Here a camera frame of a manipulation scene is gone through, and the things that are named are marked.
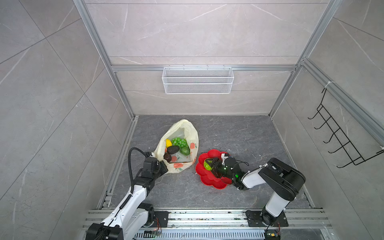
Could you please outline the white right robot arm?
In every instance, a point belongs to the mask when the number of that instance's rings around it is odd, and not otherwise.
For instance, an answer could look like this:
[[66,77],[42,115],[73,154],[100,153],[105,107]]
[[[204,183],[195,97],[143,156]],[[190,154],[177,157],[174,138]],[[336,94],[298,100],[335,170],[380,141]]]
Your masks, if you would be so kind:
[[220,180],[230,180],[230,184],[241,191],[267,184],[274,192],[263,207],[260,218],[265,226],[273,226],[286,206],[296,198],[306,177],[276,158],[271,158],[266,164],[248,172],[240,168],[241,163],[242,161],[234,157],[223,155],[220,158],[206,159],[204,168]]

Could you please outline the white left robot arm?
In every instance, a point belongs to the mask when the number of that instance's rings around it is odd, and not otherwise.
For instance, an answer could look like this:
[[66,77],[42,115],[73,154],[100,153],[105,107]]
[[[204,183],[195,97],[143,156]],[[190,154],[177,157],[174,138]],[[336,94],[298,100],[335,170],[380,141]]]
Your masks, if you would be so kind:
[[101,223],[88,228],[86,240],[132,240],[141,227],[154,223],[154,208],[144,204],[155,181],[168,172],[164,162],[150,156],[145,159],[141,173],[132,181],[134,184],[113,212]]

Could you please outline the red flower-shaped plastic bowl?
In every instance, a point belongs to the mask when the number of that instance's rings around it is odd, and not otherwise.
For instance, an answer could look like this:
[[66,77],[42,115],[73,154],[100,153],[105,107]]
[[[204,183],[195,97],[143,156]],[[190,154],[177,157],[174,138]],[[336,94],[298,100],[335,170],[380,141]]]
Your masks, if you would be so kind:
[[221,152],[219,150],[213,149],[207,153],[202,153],[199,156],[198,163],[196,165],[196,173],[200,176],[202,183],[206,186],[213,186],[218,190],[225,189],[227,185],[232,184],[232,180],[226,177],[216,178],[211,171],[208,171],[204,167],[204,162],[206,159],[210,158],[219,158],[229,157],[230,155],[227,152]]

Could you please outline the green spotted fake fruit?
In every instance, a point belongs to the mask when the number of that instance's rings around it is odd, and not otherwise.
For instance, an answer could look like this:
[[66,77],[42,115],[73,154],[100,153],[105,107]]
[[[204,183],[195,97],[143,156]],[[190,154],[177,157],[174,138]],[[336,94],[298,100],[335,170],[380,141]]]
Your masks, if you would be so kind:
[[212,170],[212,160],[211,159],[206,159],[204,161],[204,168],[207,170],[207,171],[211,171]]

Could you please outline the cream plastic shopping bag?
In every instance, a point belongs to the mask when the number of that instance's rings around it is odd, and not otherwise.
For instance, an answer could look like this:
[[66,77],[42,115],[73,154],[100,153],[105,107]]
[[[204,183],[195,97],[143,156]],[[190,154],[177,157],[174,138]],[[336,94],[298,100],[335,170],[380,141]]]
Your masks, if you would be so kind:
[[168,174],[177,174],[195,163],[198,146],[199,136],[193,124],[180,120],[162,136],[154,155],[166,165]]

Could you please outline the green fake lime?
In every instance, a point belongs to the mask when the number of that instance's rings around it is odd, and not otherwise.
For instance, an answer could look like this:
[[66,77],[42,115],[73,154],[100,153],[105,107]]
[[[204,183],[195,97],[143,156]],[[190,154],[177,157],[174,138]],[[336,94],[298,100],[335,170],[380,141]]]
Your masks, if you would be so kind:
[[188,156],[190,154],[190,148],[188,146],[184,146],[180,148],[180,153],[184,156]]

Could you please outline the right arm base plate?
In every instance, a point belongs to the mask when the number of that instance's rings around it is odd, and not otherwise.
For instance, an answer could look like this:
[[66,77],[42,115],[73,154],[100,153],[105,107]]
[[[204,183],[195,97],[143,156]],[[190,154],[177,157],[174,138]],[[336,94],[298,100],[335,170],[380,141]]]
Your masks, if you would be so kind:
[[265,210],[245,212],[249,227],[288,227],[288,220],[284,212],[274,217]]

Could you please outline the dark brown fake fruit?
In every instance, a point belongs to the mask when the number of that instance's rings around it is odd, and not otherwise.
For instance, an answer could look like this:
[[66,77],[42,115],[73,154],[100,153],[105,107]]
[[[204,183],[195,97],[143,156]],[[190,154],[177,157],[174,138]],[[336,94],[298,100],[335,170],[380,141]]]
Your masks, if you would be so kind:
[[168,153],[164,154],[164,160],[170,163],[172,161],[172,156]]

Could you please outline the yellow fake lemon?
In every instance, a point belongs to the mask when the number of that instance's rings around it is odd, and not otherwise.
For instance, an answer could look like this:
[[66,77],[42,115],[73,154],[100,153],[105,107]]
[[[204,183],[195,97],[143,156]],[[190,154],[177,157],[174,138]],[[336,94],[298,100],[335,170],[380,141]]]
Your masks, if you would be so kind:
[[173,144],[172,144],[171,140],[166,139],[166,148],[169,148],[169,147],[171,147],[172,145],[173,145]]

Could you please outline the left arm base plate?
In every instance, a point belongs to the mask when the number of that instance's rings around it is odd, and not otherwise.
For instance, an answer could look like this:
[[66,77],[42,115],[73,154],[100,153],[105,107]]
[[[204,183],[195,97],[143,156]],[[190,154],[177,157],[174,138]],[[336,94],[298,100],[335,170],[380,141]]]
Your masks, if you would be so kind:
[[168,211],[154,211],[154,217],[151,228],[166,228],[169,222]]

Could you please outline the dark fake avocado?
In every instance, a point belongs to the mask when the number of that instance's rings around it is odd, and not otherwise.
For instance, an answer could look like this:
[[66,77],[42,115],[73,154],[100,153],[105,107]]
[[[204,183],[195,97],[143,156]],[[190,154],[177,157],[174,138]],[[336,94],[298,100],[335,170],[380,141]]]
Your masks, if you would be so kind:
[[179,146],[170,146],[167,148],[167,153],[169,155],[173,155],[173,154],[176,154],[179,150],[180,150]]

